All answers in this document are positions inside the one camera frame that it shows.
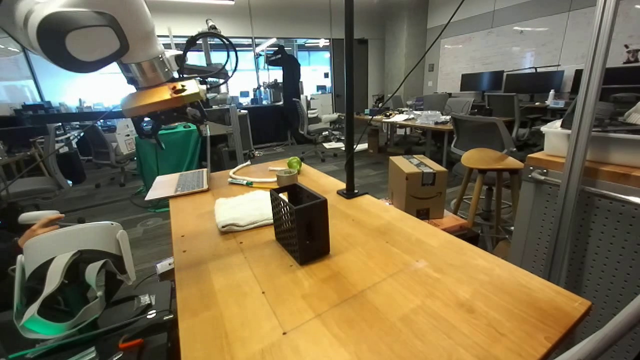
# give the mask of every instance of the human hand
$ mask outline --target human hand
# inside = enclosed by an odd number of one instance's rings
[[[49,231],[59,229],[60,226],[54,223],[59,222],[64,218],[65,216],[62,214],[41,218],[37,223],[30,227],[29,230],[24,232],[24,234],[18,240],[18,245],[20,245],[20,247],[24,247],[24,244],[26,244],[27,241],[31,240],[32,238],[38,235],[46,234]]]

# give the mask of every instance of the white plastic bin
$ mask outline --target white plastic bin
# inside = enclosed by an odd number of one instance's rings
[[[556,129],[558,123],[550,122],[541,128],[545,134],[545,152],[566,157],[570,130]],[[587,160],[599,163],[640,167],[640,135],[592,133]]]

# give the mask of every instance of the laptop keyboard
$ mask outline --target laptop keyboard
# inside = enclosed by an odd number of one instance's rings
[[[204,176],[202,171],[183,172],[178,176],[178,184],[175,193],[190,192],[204,188]]]

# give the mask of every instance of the black mesh basket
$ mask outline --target black mesh basket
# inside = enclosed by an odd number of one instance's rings
[[[288,201],[280,194],[287,193]],[[271,190],[273,229],[278,243],[300,265],[329,254],[326,198],[298,183]]]

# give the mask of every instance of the tape roll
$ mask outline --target tape roll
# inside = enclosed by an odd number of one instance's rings
[[[298,182],[298,171],[293,169],[278,170],[276,173],[278,186],[286,186]]]

